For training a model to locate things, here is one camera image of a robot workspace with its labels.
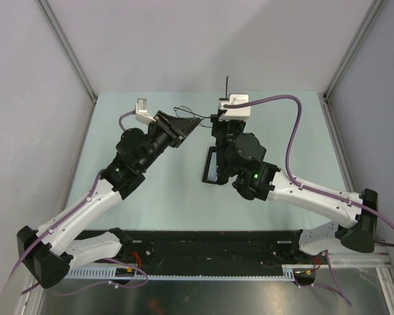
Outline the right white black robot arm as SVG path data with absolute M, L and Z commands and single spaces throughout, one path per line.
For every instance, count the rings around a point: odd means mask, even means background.
M 342 245 L 359 253 L 375 248 L 378 194 L 365 189 L 360 194 L 327 189 L 308 182 L 295 183 L 286 172 L 263 160 L 266 149 L 253 133 L 244 132 L 245 121 L 210 117 L 215 137 L 218 185 L 233 179 L 232 187 L 246 200 L 259 199 L 295 205 L 330 219 L 329 223 L 297 233 L 290 256 L 306 263 L 321 251 Z

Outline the black glasses case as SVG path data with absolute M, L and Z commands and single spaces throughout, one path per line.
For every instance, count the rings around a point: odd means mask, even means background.
M 210 146 L 204 165 L 202 182 L 205 184 L 224 185 L 229 180 L 226 176 L 227 161 L 225 150 Z

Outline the thin wire-frame glasses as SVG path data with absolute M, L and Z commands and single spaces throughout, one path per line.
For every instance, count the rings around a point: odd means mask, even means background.
M 225 96 L 223 97 L 223 99 L 226 99 L 226 98 L 228 97 L 228 95 L 229 95 L 229 75 L 227 75 L 226 78 L 225 78 Z M 175 114 L 177 117 L 180 117 L 180 115 L 178 114 L 178 112 L 184 112 L 184 113 L 186 113 L 186 114 L 191 115 L 192 117 L 197 117 L 197 118 L 200 119 L 200 122 L 199 122 L 199 124 L 198 124 L 199 127 L 203 127 L 203 128 L 206 128 L 206 129 L 210 129 L 210 128 L 211 128 L 211 127 L 209 127 L 208 125 L 204 125 L 204 124 L 202 123 L 202 121 L 204 121 L 204 120 L 206 120 L 206 119 L 209 119 L 210 116 L 203 116 L 203 115 L 197 114 L 196 112 L 194 112 L 194 111 L 193 111 L 191 108 L 189 108 L 188 106 L 185 106 L 185 105 L 174 106 L 174 107 L 173 107 L 173 111 L 174 111 L 174 114 Z

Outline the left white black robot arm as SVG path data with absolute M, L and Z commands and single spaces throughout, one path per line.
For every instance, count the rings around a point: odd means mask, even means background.
M 147 125 L 147 132 L 136 127 L 123 131 L 115 158 L 97 173 L 88 193 L 40 227 L 24 226 L 17 232 L 15 267 L 23 264 L 43 289 L 52 288 L 76 267 L 101 259 L 122 263 L 131 257 L 132 240 L 119 228 L 86 240 L 77 237 L 130 196 L 157 158 L 167 148 L 179 147 L 201 122 L 198 117 L 174 117 L 162 111 L 136 119 Z

